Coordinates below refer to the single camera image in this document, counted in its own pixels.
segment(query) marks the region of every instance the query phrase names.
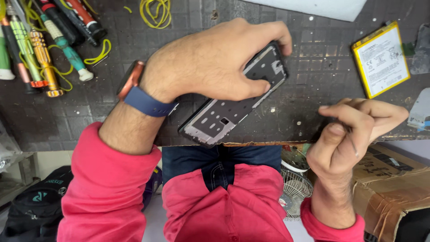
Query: fingernail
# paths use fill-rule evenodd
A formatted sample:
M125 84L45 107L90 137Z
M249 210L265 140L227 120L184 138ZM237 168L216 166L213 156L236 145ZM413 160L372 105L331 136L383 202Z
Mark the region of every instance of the fingernail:
M264 91L264 93L266 93L269 89L270 89L270 84L267 84L266 90Z
M335 135L343 135L345 133L345 129L341 124L334 123L329 128L330 132L334 133Z

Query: metal wire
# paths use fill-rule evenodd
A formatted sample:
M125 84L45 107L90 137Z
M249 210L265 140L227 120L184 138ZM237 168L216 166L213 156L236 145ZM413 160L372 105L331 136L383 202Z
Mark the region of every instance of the metal wire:
M304 176L286 169L281 169L284 179L284 195L291 199L292 206L287 210L286 221L300 221L300 205L305 198L312 196L313 187Z

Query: smartwatch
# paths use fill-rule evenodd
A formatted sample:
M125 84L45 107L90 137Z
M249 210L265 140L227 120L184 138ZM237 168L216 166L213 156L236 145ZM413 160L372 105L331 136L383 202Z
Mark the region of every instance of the smartwatch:
M139 88L139 81L142 77L144 64L142 61L135 60L126 75L122 79L117 90L120 101L127 103L142 113L152 117L168 116L178 105L175 103L163 103L149 96Z

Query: dark work mat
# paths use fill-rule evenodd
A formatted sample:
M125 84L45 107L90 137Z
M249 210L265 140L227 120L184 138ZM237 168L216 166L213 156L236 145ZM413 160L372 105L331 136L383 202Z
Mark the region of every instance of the dark work mat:
M44 93L24 95L19 79L0 82L0 112L23 151L73 150L82 130L92 122L103 121L114 107L117 102L114 92L124 70L133 60L147 60L166 43L235 17L243 17L253 24L284 21L294 46L292 56L285 58L290 78L222 141L315 141L325 123L316 112L320 105L334 104L342 97L365 97L352 58L351 43L370 34L387 20L398 21L404 43L414 42L419 26L430 22L428 0L368 0L355 22L319 16L313 16L310 21L311 15L239 0L171 0L172 23L166 29L156 30L141 19L137 0L89 2L100 14L100 22L112 42L109 57L95 67L88 66L97 78L81 82L75 71L67 76L73 90L57 98L49 98ZM124 6L131 8L133 13L130 14ZM213 10L217 10L217 20L211 20ZM101 47L94 48L87 43L75 49L83 59L96 57L101 52ZM69 69L60 50L52 50L51 54L55 66L63 71ZM412 57L407 61L410 66ZM430 87L430 74L411 75L410 80L375 99L410 110L426 87ZM166 119L159 132L155 141L159 146L193 144L180 137L177 128L205 101L205 97L188 94L181 96L179 101L178 109ZM417 132L404 122L378 140L429 138L429 132Z

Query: smartphone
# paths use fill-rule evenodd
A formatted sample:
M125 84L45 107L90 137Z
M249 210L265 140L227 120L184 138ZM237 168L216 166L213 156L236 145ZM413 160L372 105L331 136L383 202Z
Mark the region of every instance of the smartphone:
M276 41L271 41L245 66L244 75L252 80L267 80L265 94L241 101L208 99L179 128L180 135L208 148L216 145L287 78L288 72Z

